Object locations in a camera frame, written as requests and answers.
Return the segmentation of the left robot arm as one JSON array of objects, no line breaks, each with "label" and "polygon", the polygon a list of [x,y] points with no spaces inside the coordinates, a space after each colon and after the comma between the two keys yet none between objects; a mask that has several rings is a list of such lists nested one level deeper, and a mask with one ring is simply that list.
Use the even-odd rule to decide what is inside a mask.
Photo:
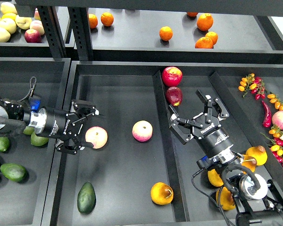
[{"label": "left robot arm", "polygon": [[41,98],[35,95],[37,79],[30,78],[30,89],[18,101],[0,97],[0,137],[10,137],[22,133],[26,127],[34,129],[36,136],[56,140],[57,151],[76,154],[85,147],[94,148],[87,141],[86,125],[99,111],[88,101],[71,100],[69,111],[51,107],[41,107]]}]

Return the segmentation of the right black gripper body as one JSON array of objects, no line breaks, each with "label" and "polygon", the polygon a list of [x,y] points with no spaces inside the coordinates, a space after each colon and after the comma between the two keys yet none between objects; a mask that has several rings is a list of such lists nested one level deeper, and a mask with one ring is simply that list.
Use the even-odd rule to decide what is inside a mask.
[{"label": "right black gripper body", "polygon": [[234,159],[231,151],[233,143],[219,119],[213,117],[209,123],[200,122],[200,124],[203,127],[193,127],[192,134],[205,155],[212,161],[232,161]]}]

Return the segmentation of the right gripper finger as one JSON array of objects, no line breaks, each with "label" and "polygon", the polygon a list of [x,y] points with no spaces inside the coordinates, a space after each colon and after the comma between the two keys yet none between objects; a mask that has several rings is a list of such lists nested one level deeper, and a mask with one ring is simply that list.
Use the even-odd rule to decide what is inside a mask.
[{"label": "right gripper finger", "polygon": [[170,130],[183,145],[188,143],[194,138],[191,130],[193,128],[199,129],[200,123],[180,117],[173,105],[169,105],[168,110],[170,112]]},{"label": "right gripper finger", "polygon": [[204,95],[199,89],[196,90],[197,97],[204,104],[203,113],[195,116],[197,126],[221,126],[220,122],[229,117],[225,105],[220,98],[211,98],[210,95]]}]

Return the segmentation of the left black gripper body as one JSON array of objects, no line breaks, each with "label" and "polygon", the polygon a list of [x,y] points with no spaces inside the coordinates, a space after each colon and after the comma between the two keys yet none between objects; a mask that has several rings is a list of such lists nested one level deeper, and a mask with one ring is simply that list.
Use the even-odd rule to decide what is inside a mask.
[{"label": "left black gripper body", "polygon": [[41,108],[39,110],[39,136],[72,140],[76,146],[84,146],[85,123],[87,116],[77,112],[67,112],[53,108]]}]

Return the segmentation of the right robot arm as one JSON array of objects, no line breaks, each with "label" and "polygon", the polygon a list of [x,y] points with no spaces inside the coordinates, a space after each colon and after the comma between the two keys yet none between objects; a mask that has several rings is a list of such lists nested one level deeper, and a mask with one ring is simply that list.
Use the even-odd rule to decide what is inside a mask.
[{"label": "right robot arm", "polygon": [[197,161],[199,170],[215,170],[223,184],[212,202],[218,207],[228,226],[283,226],[283,198],[273,180],[243,166],[244,156],[231,150],[233,142],[221,125],[229,113],[219,98],[212,99],[196,91],[204,110],[192,119],[184,119],[169,105],[170,130],[186,144],[195,139],[204,152]]}]

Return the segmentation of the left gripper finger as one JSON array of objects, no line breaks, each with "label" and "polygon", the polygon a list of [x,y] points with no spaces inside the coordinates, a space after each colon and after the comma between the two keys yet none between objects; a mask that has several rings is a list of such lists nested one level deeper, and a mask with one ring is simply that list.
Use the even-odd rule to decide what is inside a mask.
[{"label": "left gripper finger", "polygon": [[69,139],[66,141],[62,141],[61,139],[57,139],[55,142],[55,149],[58,152],[72,154],[75,155],[78,151],[83,150],[85,147],[93,148],[94,145],[90,142],[86,142],[84,140],[79,139]]},{"label": "left gripper finger", "polygon": [[71,100],[71,122],[76,125],[78,123],[84,124],[91,117],[98,116],[100,113],[95,105],[84,100]]}]

